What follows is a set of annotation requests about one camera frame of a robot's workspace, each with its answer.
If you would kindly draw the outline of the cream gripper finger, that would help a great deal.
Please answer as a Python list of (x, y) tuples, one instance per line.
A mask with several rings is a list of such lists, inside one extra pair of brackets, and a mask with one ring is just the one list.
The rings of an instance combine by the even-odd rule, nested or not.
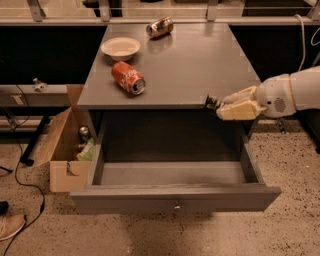
[(240, 103), (224, 104), (216, 114), (221, 120), (254, 120), (266, 107), (258, 104), (257, 101), (246, 100)]
[(232, 104), (236, 102), (242, 102), (246, 100), (255, 100), (255, 92), (256, 92), (257, 87), (256, 86), (251, 86), (248, 88), (245, 88), (241, 91), (238, 91), (236, 93), (233, 93), (229, 96), (226, 96), (222, 102), (225, 104)]

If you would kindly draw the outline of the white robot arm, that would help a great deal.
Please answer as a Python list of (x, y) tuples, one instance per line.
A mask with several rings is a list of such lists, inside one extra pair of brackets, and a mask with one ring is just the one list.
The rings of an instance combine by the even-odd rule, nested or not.
[(222, 120), (254, 120), (260, 114), (280, 118), (308, 109), (320, 109), (319, 66), (272, 77), (231, 94), (216, 113)]

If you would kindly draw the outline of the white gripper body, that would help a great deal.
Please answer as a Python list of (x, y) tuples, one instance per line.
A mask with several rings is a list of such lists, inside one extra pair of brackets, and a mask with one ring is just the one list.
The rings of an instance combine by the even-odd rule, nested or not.
[(262, 114), (266, 117), (280, 118), (296, 112), (288, 74), (265, 80), (257, 87), (256, 98), (258, 103), (264, 107)]

